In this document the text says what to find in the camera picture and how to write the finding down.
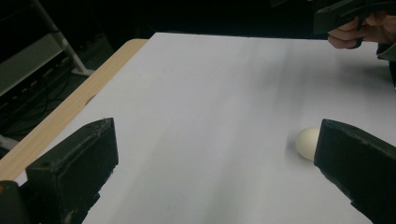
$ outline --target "white table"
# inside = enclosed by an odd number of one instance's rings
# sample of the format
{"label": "white table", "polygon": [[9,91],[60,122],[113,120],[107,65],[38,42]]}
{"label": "white table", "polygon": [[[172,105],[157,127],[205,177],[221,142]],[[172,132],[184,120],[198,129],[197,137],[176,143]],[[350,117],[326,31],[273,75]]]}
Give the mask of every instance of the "white table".
{"label": "white table", "polygon": [[293,144],[335,119],[396,145],[396,95],[375,49],[158,33],[48,149],[115,120],[120,164],[84,223],[368,224]]}

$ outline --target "person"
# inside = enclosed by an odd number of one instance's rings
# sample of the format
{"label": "person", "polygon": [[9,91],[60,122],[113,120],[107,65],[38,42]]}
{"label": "person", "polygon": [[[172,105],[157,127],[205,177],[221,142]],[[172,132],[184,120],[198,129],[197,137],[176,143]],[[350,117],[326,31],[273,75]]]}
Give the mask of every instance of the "person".
{"label": "person", "polygon": [[351,49],[356,45],[356,39],[378,43],[377,58],[389,61],[389,68],[396,89],[396,16],[390,16],[386,11],[371,13],[358,30],[359,19],[349,22],[328,34],[328,41],[336,49]]}

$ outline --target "human hand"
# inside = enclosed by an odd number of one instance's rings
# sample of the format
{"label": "human hand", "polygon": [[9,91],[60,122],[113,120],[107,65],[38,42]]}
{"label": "human hand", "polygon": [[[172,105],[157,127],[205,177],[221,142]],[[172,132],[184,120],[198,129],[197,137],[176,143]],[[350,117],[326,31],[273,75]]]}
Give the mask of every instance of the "human hand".
{"label": "human hand", "polygon": [[364,20],[358,31],[358,18],[329,32],[329,42],[336,49],[350,49],[356,45],[356,39],[380,44],[396,42],[396,16],[387,15],[386,11],[374,12]]}

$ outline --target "wooden table edge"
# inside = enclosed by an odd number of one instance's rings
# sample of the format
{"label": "wooden table edge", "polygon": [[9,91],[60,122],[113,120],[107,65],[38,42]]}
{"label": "wooden table edge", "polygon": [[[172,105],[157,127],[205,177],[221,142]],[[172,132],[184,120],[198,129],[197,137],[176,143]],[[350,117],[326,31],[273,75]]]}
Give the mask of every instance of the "wooden table edge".
{"label": "wooden table edge", "polygon": [[146,42],[147,39],[126,42],[9,151],[0,160],[0,180],[15,180]]}

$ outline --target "white ball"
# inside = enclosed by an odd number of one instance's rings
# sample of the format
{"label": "white ball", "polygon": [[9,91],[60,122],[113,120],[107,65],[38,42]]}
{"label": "white ball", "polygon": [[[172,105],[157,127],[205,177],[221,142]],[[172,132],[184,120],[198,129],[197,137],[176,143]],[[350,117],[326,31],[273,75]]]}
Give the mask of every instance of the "white ball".
{"label": "white ball", "polygon": [[319,128],[306,128],[297,135],[295,146],[304,158],[313,161],[317,150]]}

